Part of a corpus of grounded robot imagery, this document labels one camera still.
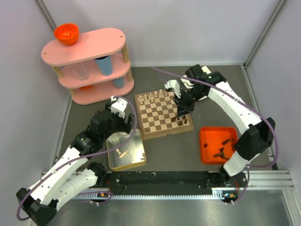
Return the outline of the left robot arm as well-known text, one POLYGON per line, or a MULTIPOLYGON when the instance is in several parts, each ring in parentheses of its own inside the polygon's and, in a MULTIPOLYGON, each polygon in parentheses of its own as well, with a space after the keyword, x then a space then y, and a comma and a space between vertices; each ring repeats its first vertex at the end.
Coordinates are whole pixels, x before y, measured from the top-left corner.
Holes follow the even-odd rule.
POLYGON ((126 115, 132 103, 121 96, 112 96, 105 108, 91 118, 87 128, 70 143, 64 155, 35 184, 21 188, 16 197, 19 202, 16 217, 22 221, 20 211, 38 226, 45 226, 57 212, 80 192, 92 186, 103 186, 107 176, 104 167, 91 163, 73 179, 70 176, 94 156, 101 155, 104 142, 115 132, 133 136, 137 127, 137 113, 126 115))

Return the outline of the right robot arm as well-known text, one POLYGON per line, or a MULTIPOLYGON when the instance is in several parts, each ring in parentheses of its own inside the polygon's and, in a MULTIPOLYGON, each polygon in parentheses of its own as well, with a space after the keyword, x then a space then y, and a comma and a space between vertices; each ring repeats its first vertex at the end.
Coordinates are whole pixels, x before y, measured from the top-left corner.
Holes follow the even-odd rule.
POLYGON ((220 167, 220 182, 224 186, 231 186, 236 182, 237 175, 272 145, 276 123, 272 118, 264 119, 249 108, 220 72, 194 65, 186 70, 185 75, 191 83, 188 88, 177 80, 169 80, 165 84, 166 90, 174 93, 177 115, 180 117, 191 113, 195 103, 207 97, 232 119, 241 134, 234 144, 233 155, 220 167))

